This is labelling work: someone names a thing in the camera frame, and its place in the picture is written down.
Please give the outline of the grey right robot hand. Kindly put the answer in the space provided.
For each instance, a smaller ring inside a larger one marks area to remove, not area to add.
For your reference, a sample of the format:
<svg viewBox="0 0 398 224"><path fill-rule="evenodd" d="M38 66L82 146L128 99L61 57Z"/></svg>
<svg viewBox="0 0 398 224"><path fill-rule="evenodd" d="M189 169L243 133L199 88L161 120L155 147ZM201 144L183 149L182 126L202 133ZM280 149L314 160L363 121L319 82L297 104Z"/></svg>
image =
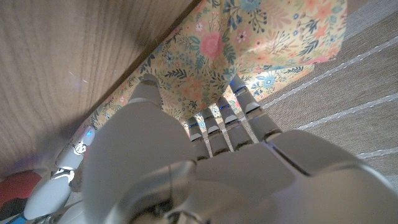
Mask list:
<svg viewBox="0 0 398 224"><path fill-rule="evenodd" d="M40 181L28 198L22 213L26 220L51 214L65 206L72 191L70 182L74 179L75 170L83 161L86 147L93 142L95 134L96 129L88 126L61 150L55 160L57 170L48 180Z"/></svg>

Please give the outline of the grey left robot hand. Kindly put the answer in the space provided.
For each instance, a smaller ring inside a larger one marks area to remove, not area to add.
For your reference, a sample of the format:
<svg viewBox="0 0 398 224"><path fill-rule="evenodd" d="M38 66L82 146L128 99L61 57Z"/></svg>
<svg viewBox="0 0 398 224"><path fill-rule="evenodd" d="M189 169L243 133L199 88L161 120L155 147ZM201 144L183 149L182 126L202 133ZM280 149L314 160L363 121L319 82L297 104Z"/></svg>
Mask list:
<svg viewBox="0 0 398 224"><path fill-rule="evenodd" d="M86 223L396 223L388 180L308 132L282 132L240 78L231 89L257 138L199 159L146 74L95 135L83 171Z"/></svg>

